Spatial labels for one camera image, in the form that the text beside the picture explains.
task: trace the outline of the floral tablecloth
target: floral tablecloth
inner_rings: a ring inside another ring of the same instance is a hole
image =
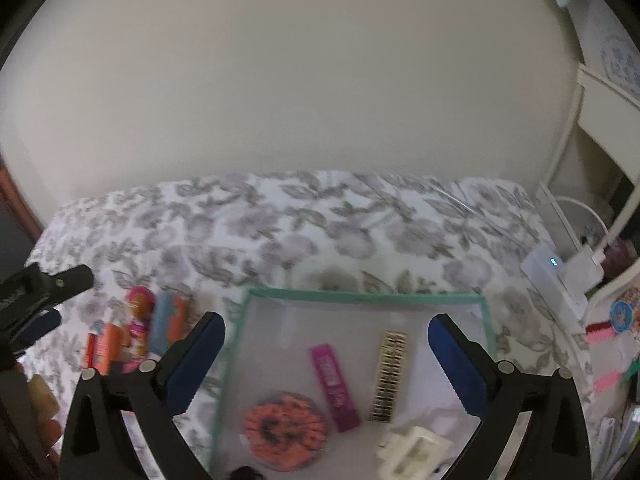
[[[396,174],[232,174],[87,198],[61,208],[31,253],[45,272],[77,264],[92,290],[60,306],[62,326],[28,351],[58,399],[64,423],[86,334],[124,323],[126,289],[171,289],[191,298],[190,323],[220,312],[233,336],[247,286],[486,296],[499,357],[526,372],[574,373],[587,407],[591,365],[583,334],[567,334],[520,270],[524,250],[431,190],[437,183],[526,246],[550,239],[524,190],[503,180],[437,181]],[[209,456],[220,360],[175,423],[196,456]],[[126,420],[149,473],[160,477],[135,420]],[[596,421],[588,420],[593,427]]]

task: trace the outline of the brown wooden edge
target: brown wooden edge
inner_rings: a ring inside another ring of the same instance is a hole
[[[1,159],[0,164],[0,202],[6,204],[16,223],[24,230],[30,240],[36,243],[42,234],[42,225],[22,200],[9,171],[6,166],[2,165]]]

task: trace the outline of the blue gripper pad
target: blue gripper pad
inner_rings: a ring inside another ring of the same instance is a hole
[[[484,352],[478,343],[472,343],[460,331],[446,314],[439,314],[431,319],[428,327],[429,346],[440,363],[442,370],[449,379],[449,383],[458,394],[462,405],[469,415],[484,417],[486,413],[490,386],[478,369],[478,362],[474,357],[479,355],[483,365],[495,366],[493,360]]]
[[[164,390],[164,408],[171,415],[184,413],[225,342],[225,322],[207,312],[182,341],[171,345],[160,359],[156,381]]]

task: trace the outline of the blue rubber pad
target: blue rubber pad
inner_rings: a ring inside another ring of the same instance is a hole
[[[210,316],[210,320],[192,342],[165,384],[164,407],[171,416],[184,413],[189,407],[225,342],[225,322],[220,314],[209,312],[206,316]],[[189,337],[174,343],[174,346],[187,342],[191,343]]]
[[[469,415],[484,417],[487,386],[456,339],[436,317],[428,328],[429,346]]]

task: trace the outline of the round plastic container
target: round plastic container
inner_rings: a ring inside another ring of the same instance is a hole
[[[241,436],[249,452],[275,471],[296,471],[312,464],[326,449],[328,425],[308,397],[277,392],[249,408]]]

